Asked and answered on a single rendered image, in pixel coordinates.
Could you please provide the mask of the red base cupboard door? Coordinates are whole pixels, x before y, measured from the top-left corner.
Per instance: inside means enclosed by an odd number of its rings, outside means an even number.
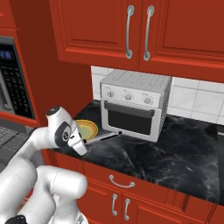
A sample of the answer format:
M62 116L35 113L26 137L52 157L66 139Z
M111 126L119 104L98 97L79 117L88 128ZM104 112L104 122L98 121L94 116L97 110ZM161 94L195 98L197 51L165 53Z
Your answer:
M130 199L129 220L124 219L125 200ZM212 204L190 197L183 208L159 205L124 193L122 195L123 224L206 224Z
M117 216L112 214L112 196L114 193L117 195L115 201ZM122 196L118 191L88 181L87 192L83 199L85 200L83 213L89 224L122 224Z

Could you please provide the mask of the red cupboard above microwave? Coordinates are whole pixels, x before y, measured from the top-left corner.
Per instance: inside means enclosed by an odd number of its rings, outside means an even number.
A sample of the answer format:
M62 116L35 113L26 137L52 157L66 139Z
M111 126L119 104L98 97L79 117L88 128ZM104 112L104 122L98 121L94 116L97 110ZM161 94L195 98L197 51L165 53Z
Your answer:
M0 0L0 28L17 28L9 0Z

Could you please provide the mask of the silver tongs with black tips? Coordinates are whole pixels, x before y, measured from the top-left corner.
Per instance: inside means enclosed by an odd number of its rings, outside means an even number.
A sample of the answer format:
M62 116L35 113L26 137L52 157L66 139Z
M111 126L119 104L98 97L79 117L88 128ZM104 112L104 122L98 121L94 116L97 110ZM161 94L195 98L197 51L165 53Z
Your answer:
M105 140L105 139L108 139L108 138L111 138L111 137L116 137L118 135L121 135L122 132L119 131L119 132L113 132L113 133L108 133L108 134L104 134L104 135L101 135L101 136L97 136L93 139L90 139L90 140L84 140L83 139L83 142L84 144L93 144L93 143L96 143L98 141L102 141L102 140Z

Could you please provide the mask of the toaster oven glass door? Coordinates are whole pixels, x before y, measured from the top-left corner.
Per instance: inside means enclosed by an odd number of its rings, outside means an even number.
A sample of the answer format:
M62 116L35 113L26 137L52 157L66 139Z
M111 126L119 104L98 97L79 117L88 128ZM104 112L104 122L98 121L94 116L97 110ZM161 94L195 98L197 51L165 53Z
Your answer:
M151 134L152 118L144 118L136 115L128 115L107 110L104 103L101 106L101 125L105 130L121 131L125 135Z

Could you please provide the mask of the yellow green orange plate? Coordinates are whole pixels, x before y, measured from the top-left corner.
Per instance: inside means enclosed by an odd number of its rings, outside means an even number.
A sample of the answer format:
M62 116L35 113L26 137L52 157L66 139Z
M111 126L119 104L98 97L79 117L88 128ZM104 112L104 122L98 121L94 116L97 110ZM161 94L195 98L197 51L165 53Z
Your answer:
M80 134L83 139L89 140L97 136L98 127L94 122L83 119L76 120L75 122L79 127Z

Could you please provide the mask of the silver toaster oven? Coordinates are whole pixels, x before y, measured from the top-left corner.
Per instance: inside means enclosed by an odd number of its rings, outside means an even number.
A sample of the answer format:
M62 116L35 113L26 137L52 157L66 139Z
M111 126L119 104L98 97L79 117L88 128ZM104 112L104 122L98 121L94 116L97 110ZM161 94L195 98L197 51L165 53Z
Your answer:
M113 102L138 109L154 109L151 133L149 136L140 134L126 135L140 138L150 142L156 142L163 128L168 101L172 86L172 77L151 73L139 73L124 70L114 70L100 82L101 88L101 115L104 101ZM114 92L114 97L109 98L107 93ZM130 101L125 100L125 95L131 94ZM150 97L152 104L144 103L144 99Z

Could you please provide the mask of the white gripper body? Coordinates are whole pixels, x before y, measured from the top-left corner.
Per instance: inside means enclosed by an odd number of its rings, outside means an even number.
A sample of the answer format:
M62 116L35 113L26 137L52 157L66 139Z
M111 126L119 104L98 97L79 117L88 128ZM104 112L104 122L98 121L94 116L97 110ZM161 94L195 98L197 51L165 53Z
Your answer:
M85 155L88 152L77 129L71 136L71 147L81 156Z

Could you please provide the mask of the narrow red drawer front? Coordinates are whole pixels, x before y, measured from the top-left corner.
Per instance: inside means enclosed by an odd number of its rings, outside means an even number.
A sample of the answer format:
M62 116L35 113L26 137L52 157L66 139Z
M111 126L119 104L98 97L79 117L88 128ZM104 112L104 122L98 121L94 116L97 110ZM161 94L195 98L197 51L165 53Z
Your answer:
M70 157L63 153L57 152L56 150L47 149L42 150L42 156L46 165L57 166L59 168L76 171L81 174L84 173L83 163L75 157Z

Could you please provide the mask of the red wall cupboard door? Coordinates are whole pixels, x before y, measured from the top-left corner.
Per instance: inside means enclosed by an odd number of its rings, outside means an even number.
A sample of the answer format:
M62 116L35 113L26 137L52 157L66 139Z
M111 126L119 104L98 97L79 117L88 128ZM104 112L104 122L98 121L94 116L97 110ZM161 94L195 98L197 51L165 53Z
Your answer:
M49 0L58 57L97 67L136 70L142 0ZM126 58L126 20L130 22L132 58Z
M147 8L150 60L144 60ZM224 0L143 0L138 69L224 83Z

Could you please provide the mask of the black microwave oven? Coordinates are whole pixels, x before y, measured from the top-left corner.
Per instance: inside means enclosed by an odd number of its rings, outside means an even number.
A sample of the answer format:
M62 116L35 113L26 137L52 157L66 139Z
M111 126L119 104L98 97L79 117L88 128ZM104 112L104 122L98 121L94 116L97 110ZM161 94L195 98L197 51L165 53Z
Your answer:
M0 36L0 110L35 118L14 38L5 36Z

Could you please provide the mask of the grey hob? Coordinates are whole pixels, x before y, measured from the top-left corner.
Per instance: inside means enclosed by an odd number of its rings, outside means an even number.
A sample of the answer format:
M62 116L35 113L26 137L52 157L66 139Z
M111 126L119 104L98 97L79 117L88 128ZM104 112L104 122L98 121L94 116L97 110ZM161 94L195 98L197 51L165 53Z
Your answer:
M29 138L32 127L0 119L0 172Z

